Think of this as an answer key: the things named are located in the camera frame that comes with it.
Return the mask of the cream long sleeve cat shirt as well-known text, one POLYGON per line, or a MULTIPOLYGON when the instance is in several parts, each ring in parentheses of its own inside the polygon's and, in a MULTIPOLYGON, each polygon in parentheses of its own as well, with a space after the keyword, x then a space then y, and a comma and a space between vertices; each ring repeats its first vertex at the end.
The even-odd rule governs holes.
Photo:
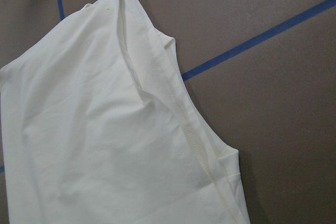
POLYGON ((1 69, 10 223, 249 223, 238 150, 192 102, 175 39, 98 0, 1 69))

